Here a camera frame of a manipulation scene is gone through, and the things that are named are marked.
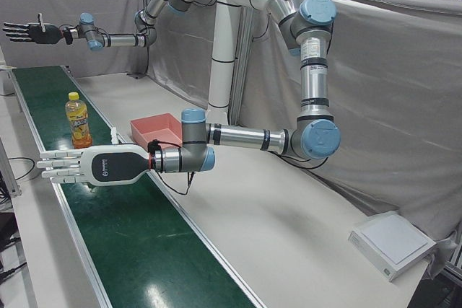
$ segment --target white pole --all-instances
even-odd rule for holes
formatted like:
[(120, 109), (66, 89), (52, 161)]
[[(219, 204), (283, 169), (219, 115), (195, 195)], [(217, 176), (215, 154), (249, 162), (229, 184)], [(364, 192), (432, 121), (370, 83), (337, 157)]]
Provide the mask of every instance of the white pole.
[(208, 123), (228, 124), (227, 112), (230, 105), (241, 9), (241, 5), (228, 0), (217, 0), (209, 105), (206, 112)]

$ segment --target yellow bottle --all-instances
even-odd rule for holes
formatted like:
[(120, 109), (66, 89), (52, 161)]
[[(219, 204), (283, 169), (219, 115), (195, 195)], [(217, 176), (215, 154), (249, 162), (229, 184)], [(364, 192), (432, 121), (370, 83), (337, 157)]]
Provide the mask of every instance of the yellow bottle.
[(93, 140), (88, 126), (88, 110), (85, 102), (79, 100), (79, 93), (69, 93), (69, 101), (66, 103), (66, 116), (71, 126), (74, 148), (90, 147)]

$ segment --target conveyor belt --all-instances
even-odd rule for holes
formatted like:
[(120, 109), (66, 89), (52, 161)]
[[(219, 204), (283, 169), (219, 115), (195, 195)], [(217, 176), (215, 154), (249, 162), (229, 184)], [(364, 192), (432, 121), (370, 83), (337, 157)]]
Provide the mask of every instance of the conveyor belt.
[[(72, 148), (64, 105), (74, 82), (59, 66), (14, 75), (43, 147)], [(108, 124), (87, 106), (93, 144), (109, 144)], [(254, 307), (148, 176), (61, 187), (113, 307)]]

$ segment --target white device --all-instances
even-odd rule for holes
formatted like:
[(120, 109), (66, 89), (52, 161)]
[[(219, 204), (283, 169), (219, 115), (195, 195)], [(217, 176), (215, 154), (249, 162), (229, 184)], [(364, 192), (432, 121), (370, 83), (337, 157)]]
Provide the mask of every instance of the white device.
[(349, 241), (392, 281), (428, 255), (435, 241), (395, 211), (356, 226)]

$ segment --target plastic bin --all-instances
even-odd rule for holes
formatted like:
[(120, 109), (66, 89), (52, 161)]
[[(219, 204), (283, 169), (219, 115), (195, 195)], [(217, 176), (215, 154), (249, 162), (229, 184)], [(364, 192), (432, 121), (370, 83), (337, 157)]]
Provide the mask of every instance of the plastic bin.
[[(130, 120), (131, 136), (133, 140), (147, 151), (147, 144), (152, 140), (171, 142), (181, 146), (181, 123), (169, 113), (153, 115)], [(160, 144), (162, 148), (171, 144)]]

